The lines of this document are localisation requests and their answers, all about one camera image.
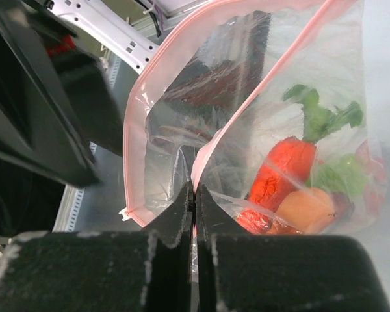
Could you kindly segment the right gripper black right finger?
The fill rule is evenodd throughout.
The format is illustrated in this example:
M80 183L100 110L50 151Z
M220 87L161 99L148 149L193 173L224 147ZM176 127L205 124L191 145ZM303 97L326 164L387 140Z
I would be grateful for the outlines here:
M390 311L357 240L252 235L203 185L195 205L201 311Z

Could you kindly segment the clear zip top bag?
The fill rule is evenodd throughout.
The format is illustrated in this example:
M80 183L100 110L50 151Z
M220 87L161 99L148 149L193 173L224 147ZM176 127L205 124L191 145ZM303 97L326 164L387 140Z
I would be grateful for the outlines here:
M326 192L335 206L335 220L320 233L350 233L373 223L384 202L387 176L366 122L363 6L363 1L211 1L177 25L138 78L127 102L123 219L148 225L190 183L194 190L205 186L235 221L252 209L290 226L276 211L247 197L269 151L287 137L302 138L301 106L282 100L285 91L301 84L316 88L320 104L331 111L351 101L357 101L363 111L361 125L346 125L316 143L313 165L351 153L369 178L363 195L355 199ZM225 126L209 140L182 131L156 133L153 108L212 31L255 11L272 15L262 76Z

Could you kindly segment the red toy carrot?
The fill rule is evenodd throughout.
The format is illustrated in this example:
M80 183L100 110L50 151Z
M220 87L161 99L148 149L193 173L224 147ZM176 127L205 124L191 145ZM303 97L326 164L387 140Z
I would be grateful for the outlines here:
M282 100L301 106L302 138L287 137L269 151L247 197L249 202L272 212L297 189L297 184L308 180L317 151L316 143L346 125L354 128L363 121L363 111L357 101L332 111L320 104L316 88L304 84L296 84L285 91Z

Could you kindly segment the small orange toy fruit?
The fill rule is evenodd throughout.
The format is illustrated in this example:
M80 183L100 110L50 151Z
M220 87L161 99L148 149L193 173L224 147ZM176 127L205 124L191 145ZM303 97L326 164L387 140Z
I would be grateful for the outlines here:
M316 234L335 220L335 206L328 193L307 188L287 195L276 215L302 233Z

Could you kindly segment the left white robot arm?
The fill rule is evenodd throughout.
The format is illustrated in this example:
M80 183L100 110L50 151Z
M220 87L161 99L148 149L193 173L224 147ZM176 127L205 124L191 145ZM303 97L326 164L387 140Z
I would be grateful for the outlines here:
M136 72L157 47L101 1L0 1L0 159L85 187L99 181L90 144L121 155L123 122L71 25Z

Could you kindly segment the green toy grapes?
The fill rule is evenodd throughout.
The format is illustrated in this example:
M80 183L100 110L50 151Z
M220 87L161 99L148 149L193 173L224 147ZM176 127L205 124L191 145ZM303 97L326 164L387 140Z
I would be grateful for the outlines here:
M305 185L325 192L341 192L355 199L363 195L368 182L362 165L354 154L349 153L327 161L317 161Z

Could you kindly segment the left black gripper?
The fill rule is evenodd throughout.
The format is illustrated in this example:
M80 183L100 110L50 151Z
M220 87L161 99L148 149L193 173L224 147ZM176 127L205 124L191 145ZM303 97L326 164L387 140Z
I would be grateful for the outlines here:
M64 184L85 165L53 59L87 53L75 37L35 1L0 1L0 159Z

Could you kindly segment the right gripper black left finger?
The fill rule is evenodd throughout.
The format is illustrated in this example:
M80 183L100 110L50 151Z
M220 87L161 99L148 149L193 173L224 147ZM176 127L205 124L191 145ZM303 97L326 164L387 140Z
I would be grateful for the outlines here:
M192 185L140 231L27 232L0 261L0 311L189 311Z

